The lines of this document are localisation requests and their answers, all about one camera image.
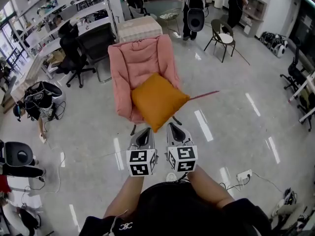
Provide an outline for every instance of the chair armrest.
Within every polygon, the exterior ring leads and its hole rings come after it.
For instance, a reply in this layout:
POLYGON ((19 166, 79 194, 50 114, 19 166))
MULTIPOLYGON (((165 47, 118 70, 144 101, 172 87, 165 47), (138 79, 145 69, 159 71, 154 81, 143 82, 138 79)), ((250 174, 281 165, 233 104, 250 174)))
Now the chair armrest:
POLYGON ((132 101, 125 59, 118 47, 109 46, 110 71, 113 79, 115 107, 118 115, 131 120, 132 101))
POLYGON ((180 89, 180 79, 177 75, 172 41, 166 34, 158 37, 157 58, 161 76, 166 78, 174 88, 180 89))

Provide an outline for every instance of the power strip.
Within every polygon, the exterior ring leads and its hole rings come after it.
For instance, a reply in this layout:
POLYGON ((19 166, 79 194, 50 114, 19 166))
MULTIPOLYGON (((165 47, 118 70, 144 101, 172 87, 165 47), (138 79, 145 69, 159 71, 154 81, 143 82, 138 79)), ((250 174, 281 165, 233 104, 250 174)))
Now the power strip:
POLYGON ((244 171, 236 175, 236 178, 239 182, 244 181, 248 178, 248 176, 252 177, 252 170, 244 171))

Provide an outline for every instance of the black office chair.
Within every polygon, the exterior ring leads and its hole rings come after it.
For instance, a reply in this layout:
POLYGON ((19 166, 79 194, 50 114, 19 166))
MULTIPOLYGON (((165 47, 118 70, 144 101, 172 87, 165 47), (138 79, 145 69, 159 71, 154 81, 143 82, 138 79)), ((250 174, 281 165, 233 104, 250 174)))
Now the black office chair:
POLYGON ((295 42, 296 42, 295 57, 293 58, 293 62, 291 63, 287 70, 290 76, 287 77, 284 74, 280 74, 280 77, 284 77, 289 82, 289 85, 285 86, 284 89, 287 90, 289 87, 292 87, 294 92, 296 92, 299 89, 298 86, 302 85, 306 80, 306 77, 303 75, 303 73, 296 67, 297 63, 299 62, 301 42, 298 38, 295 40, 295 42))
MULTIPOLYGON (((76 38, 79 43, 80 50, 86 55, 89 63, 95 65, 102 59, 108 57, 108 46, 115 44, 115 35, 112 32, 111 24, 107 23, 96 27, 76 38)), ((96 74, 99 82, 105 83, 112 78, 101 81, 97 66, 95 66, 96 74)))
POLYGON ((71 78, 67 81, 66 85, 69 88, 71 85, 69 84, 74 77, 78 77, 79 79, 79 88, 82 88, 82 82, 81 82, 81 73, 92 71, 93 73, 96 73, 95 68, 85 68, 83 67, 87 65, 87 57, 85 54, 81 55, 78 53, 77 49, 79 48, 79 44, 77 40, 75 39, 79 35, 79 30, 77 25, 72 26, 70 24, 70 21, 65 23, 58 32, 60 40, 60 46, 62 47, 65 58, 61 62, 61 64, 58 66, 58 70, 56 73, 69 73, 69 71, 75 71, 71 78))

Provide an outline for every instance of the black pants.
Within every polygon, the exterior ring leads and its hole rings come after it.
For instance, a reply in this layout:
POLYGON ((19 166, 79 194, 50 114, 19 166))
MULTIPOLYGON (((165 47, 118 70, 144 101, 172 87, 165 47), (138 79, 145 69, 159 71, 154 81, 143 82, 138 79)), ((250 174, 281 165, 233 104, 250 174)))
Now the black pants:
POLYGON ((127 0, 127 3, 129 6, 135 8, 135 9, 140 9, 141 11, 143 10, 143 1, 142 0, 127 0))
POLYGON ((40 177, 44 174, 44 172, 36 167, 32 167, 35 165, 35 161, 30 163, 30 166, 22 166, 22 167, 12 167, 7 164, 3 164, 2 166, 2 174, 8 176, 15 177, 40 177))
POLYGON ((188 6, 185 4, 184 6, 184 36, 183 37, 188 37, 190 36, 191 38, 196 38, 197 37, 197 33, 195 31, 191 31, 188 27, 188 21, 187 21, 187 14, 188 14, 189 8, 188 6))
POLYGON ((23 224, 30 231, 30 236, 33 236, 35 234, 34 229, 38 227, 38 221, 24 209, 20 209, 20 215, 21 215, 23 224))
MULTIPOLYGON (((243 11, 237 5, 236 0, 229 1, 229 8, 228 8, 228 20, 227 24, 233 28, 236 26, 242 17, 243 11)), ((228 33, 228 29, 226 27, 222 27, 224 33, 228 33)))

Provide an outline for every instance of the forearm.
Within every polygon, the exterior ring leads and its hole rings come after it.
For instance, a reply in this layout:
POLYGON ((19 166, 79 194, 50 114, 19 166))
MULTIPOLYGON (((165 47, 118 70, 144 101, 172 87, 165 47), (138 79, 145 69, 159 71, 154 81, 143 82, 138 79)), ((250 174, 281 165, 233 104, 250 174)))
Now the forearm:
POLYGON ((112 203, 108 206, 104 218, 108 216, 118 216, 128 210, 128 214, 134 212, 137 208, 139 197, 142 191, 144 177, 128 177, 114 198, 112 203))
POLYGON ((194 172, 188 173, 188 179, 199 197, 218 208, 234 201, 230 194, 198 165, 194 172))
POLYGON ((38 118, 38 130, 39 130, 39 133, 40 133, 40 134, 43 134, 43 133, 44 133, 44 131, 43 131, 43 120, 42 120, 41 117, 38 118))

